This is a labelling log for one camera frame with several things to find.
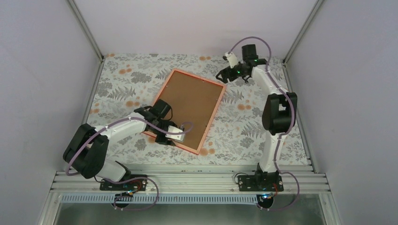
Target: gray floor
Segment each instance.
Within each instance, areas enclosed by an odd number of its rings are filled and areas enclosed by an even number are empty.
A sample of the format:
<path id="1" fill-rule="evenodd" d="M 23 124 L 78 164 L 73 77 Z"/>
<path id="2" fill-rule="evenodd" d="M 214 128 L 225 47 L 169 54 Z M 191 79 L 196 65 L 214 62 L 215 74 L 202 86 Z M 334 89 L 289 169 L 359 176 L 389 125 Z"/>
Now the gray floor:
<path id="1" fill-rule="evenodd" d="M 287 205 L 292 195 L 275 198 L 273 208 Z M 325 224 L 318 195 L 300 195 L 290 209 L 260 211 L 251 205 L 158 204 L 141 212 L 114 210 L 110 204 L 61 204 L 58 225 L 318 225 Z"/>

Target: mounting plate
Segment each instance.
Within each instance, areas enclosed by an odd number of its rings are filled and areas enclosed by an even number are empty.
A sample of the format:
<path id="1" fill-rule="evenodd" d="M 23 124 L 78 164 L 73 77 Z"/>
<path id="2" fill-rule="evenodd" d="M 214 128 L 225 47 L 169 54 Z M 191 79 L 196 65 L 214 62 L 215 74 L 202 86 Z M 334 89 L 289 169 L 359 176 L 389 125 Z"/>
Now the mounting plate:
<path id="1" fill-rule="evenodd" d="M 131 174 L 129 179 L 135 178 L 135 177 L 148 177 L 147 175 L 143 175 L 143 174 Z M 138 179 L 138 181 L 141 182 L 141 188 L 139 189 L 139 191 L 145 191 L 146 188 L 146 184 L 147 184 L 147 180 L 146 179 Z M 109 181 L 106 180 L 101 180 L 101 185 L 99 187 L 99 189 L 101 191 L 130 191 L 130 190 L 134 190 L 137 187 L 137 182 L 135 182 L 135 180 L 129 182 L 129 183 L 125 183 L 125 184 L 113 184 Z"/>
<path id="2" fill-rule="evenodd" d="M 239 175 L 237 177 L 237 181 L 239 184 L 239 191 L 241 192 L 249 192 L 249 191 L 272 191 L 275 192 L 275 187 L 273 183 L 268 183 L 264 185 L 263 189 L 260 189 L 257 185 L 256 177 L 254 175 Z M 282 177 L 278 176 L 278 182 L 276 183 L 276 187 L 278 188 L 278 192 L 283 191 L 283 183 Z"/>

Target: orange frame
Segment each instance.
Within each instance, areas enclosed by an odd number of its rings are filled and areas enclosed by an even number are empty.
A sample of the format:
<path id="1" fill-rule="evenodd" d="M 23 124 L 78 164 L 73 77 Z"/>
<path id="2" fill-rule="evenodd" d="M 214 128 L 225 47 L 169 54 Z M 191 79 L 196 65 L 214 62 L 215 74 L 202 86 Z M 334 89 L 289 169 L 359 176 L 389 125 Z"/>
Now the orange frame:
<path id="1" fill-rule="evenodd" d="M 179 147 L 179 148 L 181 148 L 181 149 L 183 149 L 183 150 L 192 152 L 192 153 L 194 153 L 194 154 L 196 154 L 196 155 L 199 155 L 199 152 L 200 152 L 200 150 L 202 149 L 203 143 L 205 142 L 207 133 L 209 132 L 210 126 L 211 126 L 211 124 L 212 124 L 212 122 L 213 122 L 214 116 L 215 116 L 215 114 L 216 114 L 216 112 L 217 112 L 217 110 L 218 110 L 218 106 L 219 106 L 220 103 L 221 103 L 221 99 L 222 99 L 222 97 L 223 97 L 223 95 L 224 95 L 224 92 L 225 92 L 225 89 L 227 88 L 227 86 L 226 86 L 225 84 L 222 84 L 222 83 L 219 83 L 219 82 L 216 82 L 216 81 L 212 81 L 212 80 L 210 80 L 210 79 L 207 79 L 207 78 L 204 78 L 204 77 L 201 77 L 201 76 L 198 76 L 198 75 L 195 75 L 195 74 L 191 74 L 191 73 L 188 73 L 188 72 L 186 72 L 186 71 L 183 71 L 183 70 L 174 68 L 174 69 L 171 71 L 170 75 L 167 77 L 167 79 L 166 79 L 166 81 L 164 82 L 164 84 L 163 84 L 162 88 L 160 89 L 159 93 L 156 95 L 155 100 L 153 101 L 152 105 L 155 104 L 155 102 L 158 100 L 159 96 L 161 95 L 162 91 L 163 91 L 164 88 L 166 87 L 168 81 L 170 80 L 171 76 L 174 74 L 175 71 L 180 72 L 180 73 L 185 74 L 185 75 L 188 75 L 188 76 L 193 76 L 193 77 L 195 77 L 195 78 L 197 78 L 197 79 L 201 79 L 201 80 L 207 81 L 207 82 L 209 82 L 209 83 L 213 83 L 213 84 L 222 86 L 222 90 L 221 90 L 220 96 L 218 97 L 218 100 L 217 100 L 217 103 L 215 104 L 213 113 L 212 113 L 212 115 L 211 115 L 211 117 L 210 117 L 210 119 L 209 119 L 209 122 L 208 122 L 207 127 L 206 127 L 206 129 L 205 129 L 205 132 L 204 132 L 204 134 L 203 134 L 203 136 L 202 136 L 202 139 L 200 140 L 198 149 L 190 148 L 190 147 L 188 147 L 188 146 L 183 145 L 182 143 L 178 143 L 178 142 L 175 143 L 177 147 Z M 155 135 L 154 133 L 150 132 L 150 131 L 145 131 L 145 132 L 143 132 L 143 133 L 146 134 L 146 135 L 149 135 L 149 136 L 151 136 L 151 137 L 156 137 L 156 135 Z"/>

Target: floral pattern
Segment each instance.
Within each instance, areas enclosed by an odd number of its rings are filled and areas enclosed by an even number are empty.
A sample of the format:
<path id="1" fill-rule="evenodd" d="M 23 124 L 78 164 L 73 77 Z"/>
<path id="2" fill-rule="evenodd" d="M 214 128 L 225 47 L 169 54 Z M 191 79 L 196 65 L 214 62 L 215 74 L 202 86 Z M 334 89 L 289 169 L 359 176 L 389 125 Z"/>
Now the floral pattern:
<path id="1" fill-rule="evenodd" d="M 107 56 L 90 110 L 92 126 L 109 124 L 151 105 L 173 68 L 216 80 L 228 66 L 222 56 L 182 54 L 110 54 Z M 282 62 L 270 61 L 272 75 L 287 88 Z M 227 84 L 218 111 L 199 155 L 177 147 L 159 145 L 154 138 L 135 134 L 108 148 L 107 157 L 127 164 L 253 165 L 265 143 L 261 115 L 266 96 L 252 79 Z M 283 143 L 280 165 L 306 165 L 297 126 Z"/>

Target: white wall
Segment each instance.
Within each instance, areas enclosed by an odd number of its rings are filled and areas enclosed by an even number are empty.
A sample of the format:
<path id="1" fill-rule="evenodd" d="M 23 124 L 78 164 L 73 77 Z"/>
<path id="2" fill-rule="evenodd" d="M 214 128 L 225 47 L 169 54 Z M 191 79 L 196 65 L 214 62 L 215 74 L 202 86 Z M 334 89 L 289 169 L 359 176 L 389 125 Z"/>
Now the white wall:
<path id="1" fill-rule="evenodd" d="M 327 0 L 288 62 L 346 225 L 398 224 L 398 1 Z"/>
<path id="2" fill-rule="evenodd" d="M 0 221 L 35 224 L 99 61 L 66 1 L 0 2 Z"/>
<path id="3" fill-rule="evenodd" d="M 259 36 L 281 59 L 315 2 L 76 0 L 103 53 L 223 55 L 238 40 Z M 261 55 L 268 55 L 263 44 L 257 46 Z M 235 53 L 241 54 L 240 46 Z"/>

